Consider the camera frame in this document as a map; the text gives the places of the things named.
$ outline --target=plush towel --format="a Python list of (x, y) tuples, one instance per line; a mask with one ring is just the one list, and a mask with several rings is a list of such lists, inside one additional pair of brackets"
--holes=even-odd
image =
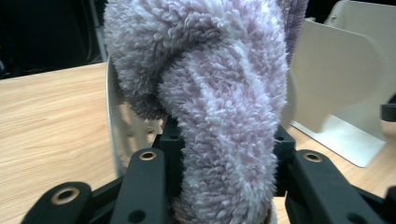
[(132, 110), (142, 119), (176, 118), (186, 143), (173, 201), (180, 223), (267, 217), (288, 51), (306, 7), (297, 2), (108, 1), (107, 50)]

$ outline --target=light wood surface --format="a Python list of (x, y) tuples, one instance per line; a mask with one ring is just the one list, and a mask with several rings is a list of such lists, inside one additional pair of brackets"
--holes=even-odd
[[(67, 181), (97, 189), (115, 178), (106, 120), (106, 65), (0, 81), (0, 223), (20, 223), (47, 190)], [(297, 148), (327, 155), (351, 184), (384, 196), (396, 185), (396, 132), (358, 168), (294, 128)], [(289, 223), (282, 198), (279, 223)]]

